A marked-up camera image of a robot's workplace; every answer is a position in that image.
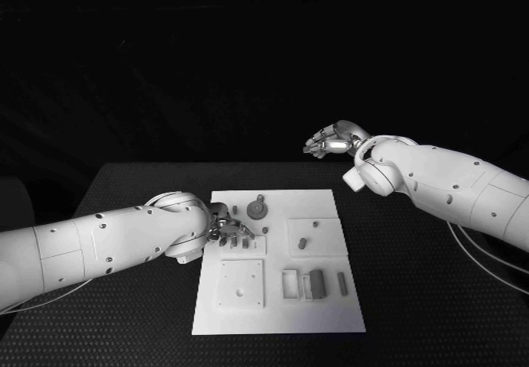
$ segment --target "robotic hand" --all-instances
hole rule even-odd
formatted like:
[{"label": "robotic hand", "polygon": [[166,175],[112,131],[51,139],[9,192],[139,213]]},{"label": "robotic hand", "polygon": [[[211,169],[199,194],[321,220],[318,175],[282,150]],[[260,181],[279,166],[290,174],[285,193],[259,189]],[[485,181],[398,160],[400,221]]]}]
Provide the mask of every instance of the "robotic hand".
[{"label": "robotic hand", "polygon": [[186,264],[211,241],[254,238],[224,203],[165,193],[145,206],[0,233],[0,314],[42,293],[152,261]]},{"label": "robotic hand", "polygon": [[396,135],[371,136],[341,120],[308,140],[305,153],[354,156],[345,182],[380,195],[394,191],[440,219],[472,228],[529,252],[529,182],[491,163]]}]

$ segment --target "black curtain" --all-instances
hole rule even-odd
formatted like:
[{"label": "black curtain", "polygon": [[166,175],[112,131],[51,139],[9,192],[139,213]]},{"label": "black curtain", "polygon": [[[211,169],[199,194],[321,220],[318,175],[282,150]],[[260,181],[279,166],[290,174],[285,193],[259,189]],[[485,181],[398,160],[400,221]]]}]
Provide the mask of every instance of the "black curtain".
[{"label": "black curtain", "polygon": [[339,119],[529,177],[528,43],[511,15],[3,5],[0,26],[0,167],[38,222],[73,215],[106,162],[312,161],[305,141]]}]

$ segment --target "white platform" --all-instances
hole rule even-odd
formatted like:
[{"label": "white platform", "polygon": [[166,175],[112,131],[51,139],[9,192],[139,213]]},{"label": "white platform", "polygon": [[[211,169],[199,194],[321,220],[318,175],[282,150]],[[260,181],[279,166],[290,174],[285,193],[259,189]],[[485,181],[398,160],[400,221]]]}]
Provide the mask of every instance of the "white platform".
[{"label": "white platform", "polygon": [[[264,203],[270,211],[266,218],[253,220],[247,215],[247,206],[260,193],[264,195]],[[266,236],[266,251],[246,254],[240,243],[238,247],[234,248],[236,251],[230,253],[230,242],[224,248],[220,247],[218,242],[207,245],[194,335],[364,333],[367,329],[348,249],[341,242],[344,241],[342,227],[336,227],[339,221],[323,220],[339,218],[332,190],[215,191],[212,202],[224,202],[231,211],[233,206],[237,205],[238,214],[231,213],[233,218],[243,221],[257,236]],[[310,221],[292,221],[292,223],[297,222],[299,224],[289,231],[290,219],[310,219]],[[308,227],[308,223],[315,220],[322,225],[316,228]],[[264,227],[269,227],[267,234],[263,233]],[[325,235],[323,231],[331,229],[329,235]],[[309,233],[313,230],[315,232],[306,235],[313,239],[313,241],[308,241],[306,250],[313,244],[313,249],[308,254],[315,253],[309,257],[293,257],[293,255],[297,256],[296,250],[299,248],[292,250],[290,242],[302,232]],[[326,245],[334,244],[335,247],[319,252],[315,249],[316,238],[329,239]],[[223,266],[231,267],[230,274],[223,270]],[[261,275],[256,266],[263,266]],[[325,273],[328,297],[322,300],[306,300],[303,275],[308,275],[315,269],[323,270]],[[297,293],[300,296],[297,300],[285,300],[283,298],[285,270],[297,271]],[[342,296],[339,290],[338,273],[341,272],[345,273],[348,296]],[[263,303],[259,300],[260,292],[263,292]],[[228,300],[230,307],[225,307],[225,304],[220,305],[224,303],[224,301],[218,302],[220,299]]]}]

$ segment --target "table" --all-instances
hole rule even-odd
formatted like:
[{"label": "table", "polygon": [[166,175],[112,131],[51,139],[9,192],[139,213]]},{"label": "table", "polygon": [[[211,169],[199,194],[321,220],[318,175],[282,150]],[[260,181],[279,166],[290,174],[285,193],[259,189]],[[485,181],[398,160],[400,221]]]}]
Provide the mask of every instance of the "table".
[{"label": "table", "polygon": [[181,265],[161,257],[22,313],[0,342],[0,365],[529,365],[522,295],[479,269],[446,222],[406,195],[349,189],[351,167],[325,161],[107,164],[76,216],[176,190],[208,201],[214,190],[332,189],[367,334],[192,336],[202,261]]}]

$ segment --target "robotic arm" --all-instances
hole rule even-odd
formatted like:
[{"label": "robotic arm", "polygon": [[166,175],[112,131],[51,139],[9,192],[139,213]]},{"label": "robotic arm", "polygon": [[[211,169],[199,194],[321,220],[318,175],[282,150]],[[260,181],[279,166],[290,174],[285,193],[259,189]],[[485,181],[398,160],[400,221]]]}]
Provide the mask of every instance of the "robotic arm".
[{"label": "robotic arm", "polygon": [[345,182],[380,195],[394,191],[449,222],[488,233],[529,252],[529,182],[469,154],[419,145],[401,136],[370,134],[341,120],[308,140],[303,149],[354,156]]},{"label": "robotic arm", "polygon": [[254,234],[224,203],[165,193],[145,206],[0,233],[0,310],[166,253],[186,264],[208,241]]}]

